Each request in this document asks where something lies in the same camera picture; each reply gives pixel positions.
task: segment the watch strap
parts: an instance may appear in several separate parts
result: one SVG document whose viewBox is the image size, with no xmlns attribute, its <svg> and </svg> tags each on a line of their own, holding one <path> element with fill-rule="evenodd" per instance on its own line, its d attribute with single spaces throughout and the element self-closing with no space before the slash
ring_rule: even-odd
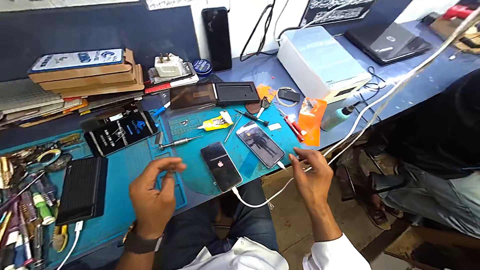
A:
<svg viewBox="0 0 480 270">
<path fill-rule="evenodd" d="M 125 251 L 135 254 L 145 254 L 156 252 L 160 247 L 162 237 L 157 239 L 145 240 L 138 236 L 135 232 L 130 232 L 125 239 Z"/>
</svg>

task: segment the white power adapter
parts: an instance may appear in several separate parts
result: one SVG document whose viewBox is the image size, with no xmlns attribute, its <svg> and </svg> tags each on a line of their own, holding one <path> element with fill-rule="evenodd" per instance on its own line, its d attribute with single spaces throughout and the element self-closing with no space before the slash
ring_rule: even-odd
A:
<svg viewBox="0 0 480 270">
<path fill-rule="evenodd" d="M 155 69 L 160 77 L 174 77 L 183 74 L 183 60 L 173 54 L 155 57 Z"/>
</svg>

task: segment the spray bottle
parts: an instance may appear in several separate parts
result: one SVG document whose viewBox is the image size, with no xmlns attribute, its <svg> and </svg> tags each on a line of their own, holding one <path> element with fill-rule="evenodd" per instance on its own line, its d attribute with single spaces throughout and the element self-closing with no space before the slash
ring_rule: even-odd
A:
<svg viewBox="0 0 480 270">
<path fill-rule="evenodd" d="M 329 131 L 332 128 L 338 126 L 340 123 L 350 117 L 350 114 L 355 109 L 355 106 L 359 103 L 360 102 L 357 102 L 353 105 L 337 109 L 334 113 L 330 114 L 327 118 L 322 120 L 322 124 L 320 127 L 325 131 Z"/>
</svg>

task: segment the leg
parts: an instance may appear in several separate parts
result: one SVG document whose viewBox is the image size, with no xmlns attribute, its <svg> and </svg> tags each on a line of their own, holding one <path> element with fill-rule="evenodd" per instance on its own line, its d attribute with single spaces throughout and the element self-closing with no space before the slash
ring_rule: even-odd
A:
<svg viewBox="0 0 480 270">
<path fill-rule="evenodd" d="M 475 187 L 480 177 L 471 175 L 462 179 L 445 180 L 409 164 L 406 165 L 415 175 L 415 179 L 411 179 L 407 187 L 379 194 L 387 206 L 421 215 L 462 233 L 480 238 L 478 225 L 480 209 L 478 204 L 468 203 L 474 199 L 472 196 L 466 196 L 466 190 L 462 190 L 463 186 L 469 186 L 469 191 L 477 193 L 478 188 Z M 377 189 L 386 184 L 383 180 L 386 178 L 376 183 Z"/>
<path fill-rule="evenodd" d="M 238 187 L 242 199 L 249 204 L 259 205 L 265 202 L 265 194 L 260 179 L 250 181 Z M 239 203 L 233 224 L 227 238 L 236 239 L 248 237 L 271 250 L 278 251 L 276 242 L 275 227 L 268 205 L 260 208 L 251 208 Z"/>
<path fill-rule="evenodd" d="M 173 216 L 158 251 L 160 269 L 181 269 L 191 263 L 204 246 L 217 240 L 213 228 L 217 213 L 218 204 L 210 200 Z"/>
</svg>

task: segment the orange plastic bag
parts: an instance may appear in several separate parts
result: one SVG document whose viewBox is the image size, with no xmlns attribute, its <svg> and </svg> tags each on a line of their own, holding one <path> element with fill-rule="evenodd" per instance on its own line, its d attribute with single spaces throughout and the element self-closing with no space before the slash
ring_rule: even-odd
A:
<svg viewBox="0 0 480 270">
<path fill-rule="evenodd" d="M 257 93 L 260 99 L 263 99 L 264 97 L 268 98 L 268 101 L 272 102 L 273 98 L 275 97 L 276 93 L 278 91 L 273 90 L 270 86 L 265 86 L 263 84 L 259 84 L 257 86 Z"/>
<path fill-rule="evenodd" d="M 326 101 L 312 98 L 305 98 L 301 105 L 298 124 L 307 132 L 304 143 L 308 146 L 320 146 L 320 124 L 326 107 Z"/>
</svg>

